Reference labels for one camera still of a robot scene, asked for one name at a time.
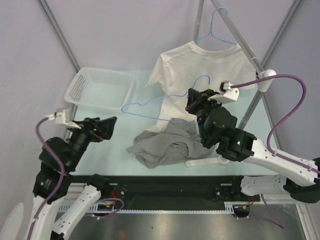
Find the white clamp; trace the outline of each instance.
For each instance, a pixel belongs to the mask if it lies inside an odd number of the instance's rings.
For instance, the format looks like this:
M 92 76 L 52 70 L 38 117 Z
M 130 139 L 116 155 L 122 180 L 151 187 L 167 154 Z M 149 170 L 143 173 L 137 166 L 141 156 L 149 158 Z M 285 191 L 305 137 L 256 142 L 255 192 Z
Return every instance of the white clamp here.
M 272 69 L 267 69 L 265 71 L 260 72 L 258 77 L 259 77 L 259 79 L 262 79 L 262 78 L 270 77 L 270 76 L 274 76 L 274 75 L 277 75 L 276 71 L 274 71 Z M 258 90 L 260 92 L 265 93 L 268 90 L 268 88 L 270 87 L 272 81 L 273 81 L 273 79 L 259 82 L 258 83 Z
M 81 129 L 75 122 L 71 121 L 71 109 L 59 108 L 55 112 L 55 124 L 65 125 L 68 128 Z
M 190 168 L 190 167 L 198 167 L 198 166 L 211 165 L 211 164 L 227 165 L 229 162 L 230 161 L 228 159 L 225 159 L 221 155 L 218 155 L 218 157 L 188 160 L 185 162 L 185 165 L 188 168 Z
M 228 104 L 228 103 L 233 103 L 238 100 L 239 97 L 239 90 L 238 88 L 231 88 L 233 86 L 230 81 L 225 82 L 223 84 L 223 90 L 219 91 L 219 94 L 213 95 L 208 98 L 208 101 L 210 100 L 216 100 L 219 103 L 222 104 Z

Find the gray wall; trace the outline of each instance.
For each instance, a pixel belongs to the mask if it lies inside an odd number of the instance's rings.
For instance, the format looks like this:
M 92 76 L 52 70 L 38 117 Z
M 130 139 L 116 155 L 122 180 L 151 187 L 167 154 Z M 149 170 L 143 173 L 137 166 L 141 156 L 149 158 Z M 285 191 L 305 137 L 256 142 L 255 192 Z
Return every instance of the gray wall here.
M 278 74 L 296 75 L 306 84 L 303 105 L 280 127 L 278 135 L 285 151 L 307 159 L 320 157 L 319 10 L 319 0 L 304 1 L 267 66 Z M 272 83 L 267 100 L 276 122 L 297 104 L 301 92 L 299 83 L 291 79 Z M 320 204 L 312 207 L 320 225 Z
M 36 0 L 1 1 L 0 38 L 0 229 L 23 202 L 24 232 L 40 169 L 35 126 L 66 105 L 63 96 L 75 71 Z M 64 130 L 51 121 L 41 132 L 47 139 Z
M 292 2 L 220 0 L 259 59 Z M 159 54 L 193 40 L 199 0 L 48 0 L 48 4 L 81 66 L 148 70 Z M 210 30 L 213 10 L 211 1 L 205 0 L 200 37 Z M 234 39 L 219 14 L 214 33 Z M 199 45 L 214 51 L 231 46 L 213 37 Z

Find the white plastic basket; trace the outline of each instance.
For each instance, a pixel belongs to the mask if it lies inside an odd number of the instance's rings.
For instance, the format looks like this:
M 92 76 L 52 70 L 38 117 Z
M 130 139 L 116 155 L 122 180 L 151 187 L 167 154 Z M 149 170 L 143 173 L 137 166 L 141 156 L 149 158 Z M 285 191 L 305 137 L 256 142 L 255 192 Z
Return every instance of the white plastic basket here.
M 132 74 L 83 67 L 73 78 L 64 99 L 77 106 L 120 112 L 133 91 L 135 77 Z

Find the clothes hanger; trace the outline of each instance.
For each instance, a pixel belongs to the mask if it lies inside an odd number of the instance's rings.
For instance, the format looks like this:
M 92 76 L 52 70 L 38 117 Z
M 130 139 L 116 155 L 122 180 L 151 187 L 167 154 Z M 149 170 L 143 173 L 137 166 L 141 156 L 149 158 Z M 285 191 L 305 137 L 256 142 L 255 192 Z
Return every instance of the clothes hanger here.
M 214 33 L 213 33 L 214 15 L 215 15 L 216 11 L 218 11 L 218 10 L 220 10 L 220 9 L 224 9 L 225 12 L 226 12 L 226 14 L 228 14 L 228 10 L 227 10 L 225 7 L 221 6 L 221 7 L 216 8 L 216 9 L 213 11 L 212 17 L 211 17 L 210 32 L 209 32 L 207 35 L 205 35 L 205 36 L 203 36 L 203 37 L 200 37 L 200 38 L 194 40 L 195 43 L 197 43 L 199 40 L 205 39 L 206 37 L 212 36 L 212 37 L 214 37 L 214 38 L 216 38 L 216 39 L 218 39 L 218 40 L 220 40 L 220 41 L 222 41 L 222 42 L 228 43 L 228 44 L 234 44 L 234 45 L 237 44 L 236 42 L 233 42 L 233 41 L 224 40 L 224 39 L 222 39 L 222 38 L 214 35 Z
M 203 77 L 207 77 L 208 78 L 208 84 L 210 85 L 210 77 L 208 75 L 201 75 L 199 77 L 196 78 L 196 80 L 194 81 L 194 84 L 191 88 L 194 88 L 198 82 L 199 79 L 203 78 Z M 125 111 L 124 107 L 129 106 L 129 105 L 139 105 L 141 107 L 147 105 L 148 103 L 152 103 L 155 101 L 158 101 L 160 99 L 166 99 L 169 97 L 178 97 L 178 98 L 183 98 L 185 96 L 187 96 L 188 93 L 186 92 L 183 95 L 178 95 L 178 94 L 171 94 L 171 95 L 165 95 L 162 97 L 158 97 L 149 101 L 146 101 L 145 103 L 139 103 L 139 102 L 129 102 L 129 103 L 125 103 L 124 105 L 122 105 L 121 107 L 121 112 L 123 112 L 124 114 L 131 114 L 134 116 L 138 116 L 138 117 L 143 117 L 143 118 L 148 118 L 148 119 L 155 119 L 155 120 L 162 120 L 162 121 L 167 121 L 167 122 L 171 122 L 171 123 L 179 123 L 179 124 L 190 124 L 190 125 L 197 125 L 197 123 L 192 123 L 192 122 L 185 122 L 185 121 L 176 121 L 176 120 L 170 120 L 170 119 L 163 119 L 163 118 L 158 118 L 158 117 L 153 117 L 153 116 L 147 116 L 147 115 L 143 115 L 143 114 L 138 114 L 138 113 L 134 113 L 134 112 L 129 112 L 129 111 Z

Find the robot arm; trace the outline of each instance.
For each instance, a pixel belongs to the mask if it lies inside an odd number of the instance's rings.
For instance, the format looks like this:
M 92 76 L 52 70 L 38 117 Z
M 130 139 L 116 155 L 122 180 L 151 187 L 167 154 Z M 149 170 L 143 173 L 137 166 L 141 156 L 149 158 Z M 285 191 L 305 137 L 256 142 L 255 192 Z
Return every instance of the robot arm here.
M 75 203 L 56 222 L 56 216 L 64 196 L 72 182 L 72 175 L 89 143 L 99 143 L 109 140 L 114 131 L 116 117 L 100 120 L 85 118 L 83 121 L 70 121 L 67 109 L 58 109 L 49 119 L 55 119 L 57 124 L 63 124 L 72 131 L 71 138 L 65 142 L 59 137 L 46 141 L 56 153 L 64 166 L 65 174 L 58 191 L 48 202 L 45 199 L 53 192 L 60 178 L 60 167 L 49 152 L 43 148 L 39 159 L 42 161 L 41 170 L 36 176 L 33 193 L 33 209 L 25 240 L 67 240 L 75 226 L 92 204 L 107 196 L 110 192 L 109 180 L 98 174 L 93 175 L 87 186 Z
M 199 135 L 205 148 L 219 144 L 216 152 L 219 154 L 218 162 L 226 164 L 228 161 L 244 162 L 262 166 L 279 173 L 280 175 L 248 177 L 241 180 L 241 192 L 254 196 L 257 194 L 287 192 L 298 201 L 316 203 L 320 200 L 319 174 L 320 158 L 315 160 L 302 159 L 281 150 L 277 153 L 309 166 L 305 168 L 272 154 L 267 145 L 253 134 L 236 128 L 237 118 L 222 107 L 222 103 L 237 100 L 235 93 L 238 89 L 232 88 L 230 92 L 234 98 L 225 101 L 228 85 L 222 83 L 220 92 L 211 89 L 196 91 L 188 90 L 188 101 L 185 110 L 196 115 Z

